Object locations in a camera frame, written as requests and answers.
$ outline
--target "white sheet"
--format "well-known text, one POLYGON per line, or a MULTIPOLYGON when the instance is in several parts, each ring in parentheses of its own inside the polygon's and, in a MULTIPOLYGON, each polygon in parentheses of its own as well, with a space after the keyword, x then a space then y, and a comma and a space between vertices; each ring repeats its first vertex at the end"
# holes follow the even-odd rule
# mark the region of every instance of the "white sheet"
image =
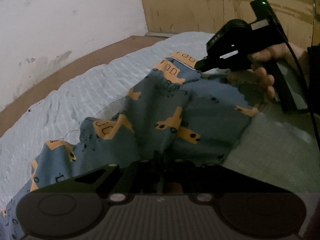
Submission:
MULTIPOLYGON (((87 116, 121 99, 173 51, 196 59, 206 56, 212 34, 188 32, 88 70, 30 107, 0 138, 0 209, 30 177, 29 164, 47 140, 79 142, 79 125, 87 116)), ((244 132, 223 166, 293 192, 320 192, 320 158, 308 115, 284 116, 269 104, 244 132)))

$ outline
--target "mattress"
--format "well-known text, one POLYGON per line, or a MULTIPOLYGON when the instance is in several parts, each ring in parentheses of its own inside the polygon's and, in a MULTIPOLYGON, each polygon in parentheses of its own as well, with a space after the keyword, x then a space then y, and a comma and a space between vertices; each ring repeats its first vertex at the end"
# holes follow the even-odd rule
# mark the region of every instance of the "mattress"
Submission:
MULTIPOLYGON (((117 113, 127 91, 162 58, 183 51, 201 59, 211 37, 201 32, 175 35, 108 65, 96 66, 32 105, 0 138, 0 210, 29 180, 30 162, 45 141, 78 143, 79 126, 85 117, 108 118, 117 113)), ((317 194, 302 194, 320 192, 319 150, 308 114, 287 116, 279 105, 269 103, 253 118, 223 166, 299 192, 311 205, 318 200, 317 194)))

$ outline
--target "orange animal print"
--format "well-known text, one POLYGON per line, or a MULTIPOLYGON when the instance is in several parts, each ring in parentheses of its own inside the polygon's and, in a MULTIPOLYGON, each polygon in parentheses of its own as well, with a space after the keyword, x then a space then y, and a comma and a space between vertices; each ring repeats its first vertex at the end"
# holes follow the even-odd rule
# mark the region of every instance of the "orange animal print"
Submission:
POLYGON ((188 65, 191 68, 195 68, 195 65, 197 63, 197 60, 183 52, 175 51, 170 56, 177 59, 178 61, 181 61, 182 63, 188 65))
POLYGON ((182 113, 182 108, 177 107, 172 117, 169 117, 167 120, 163 122, 157 122, 156 129, 164 130, 170 126, 171 127, 170 131, 172 133, 176 133, 181 123, 181 119, 182 119, 181 113, 182 113))
POLYGON ((108 120, 97 120, 92 123, 97 135, 104 140, 111 140, 123 125, 131 132, 134 133, 132 129, 132 124, 129 122, 124 114, 120 114, 117 122, 108 120))
POLYGON ((191 142, 193 144, 197 144, 198 141, 200 141, 200 135, 191 131, 190 129, 187 129, 185 127, 180 126, 177 132, 177 138, 181 137, 182 139, 185 139, 188 142, 191 142))
POLYGON ((64 145, 66 147, 66 153, 68 155, 69 161, 70 162, 76 161, 77 158, 73 154, 73 146, 70 143, 65 141, 55 140, 55 141, 47 141, 46 144, 50 148, 50 150, 54 150, 55 148, 64 145))
POLYGON ((133 92, 133 88, 131 88, 127 94, 132 100, 138 100, 141 95, 141 92, 133 92))
POLYGON ((36 160, 33 160, 30 164, 33 168, 33 173, 31 174, 31 181, 32 181, 31 188, 30 188, 30 192, 31 192, 38 189, 38 186, 36 184, 37 181, 35 181, 35 178, 38 179, 37 177, 35 177, 36 170, 38 168, 38 163, 36 162, 36 160))
POLYGON ((255 115, 259 112, 258 111, 258 107, 259 105, 258 104, 255 104, 253 108, 244 108, 244 107, 241 107, 241 106, 236 106, 235 107, 235 110, 239 110, 242 114, 245 114, 247 116, 250 116, 250 117, 255 117, 255 115))
POLYGON ((6 217, 7 216, 7 209, 4 208, 4 210, 1 210, 1 214, 3 217, 6 217))
POLYGON ((164 78, 171 81, 172 83, 178 83, 182 85, 186 81, 184 78, 177 77, 180 69, 178 69, 175 65, 173 65, 173 63, 166 59, 157 64, 154 68, 161 70, 163 72, 164 78))

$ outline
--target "gray cloth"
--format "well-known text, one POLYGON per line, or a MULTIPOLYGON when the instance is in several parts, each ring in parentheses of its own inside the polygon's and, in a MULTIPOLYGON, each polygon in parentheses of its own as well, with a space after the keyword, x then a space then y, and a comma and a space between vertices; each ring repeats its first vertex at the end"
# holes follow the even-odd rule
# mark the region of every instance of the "gray cloth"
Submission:
POLYGON ((155 153, 196 165, 221 164, 227 158, 263 94, 254 84, 231 82, 223 75, 205 79, 193 68, 195 61, 188 64, 181 54, 156 65, 128 92, 123 109, 111 120, 87 117, 78 144, 45 143, 31 163, 30 180, 0 214, 0 240, 23 236, 16 205, 38 188, 108 163, 127 167, 155 153))

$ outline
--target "screw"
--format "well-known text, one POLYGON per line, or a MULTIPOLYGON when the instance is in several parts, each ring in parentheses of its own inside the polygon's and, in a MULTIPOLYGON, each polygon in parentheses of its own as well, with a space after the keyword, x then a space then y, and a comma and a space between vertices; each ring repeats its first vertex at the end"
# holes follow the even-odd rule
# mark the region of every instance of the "screw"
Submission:
POLYGON ((202 193, 197 196, 197 200, 201 202, 209 202, 210 200, 212 200, 212 196, 208 193, 202 193))
POLYGON ((109 199, 113 202, 121 202, 125 200, 125 195, 121 193, 114 193, 109 197, 109 199))

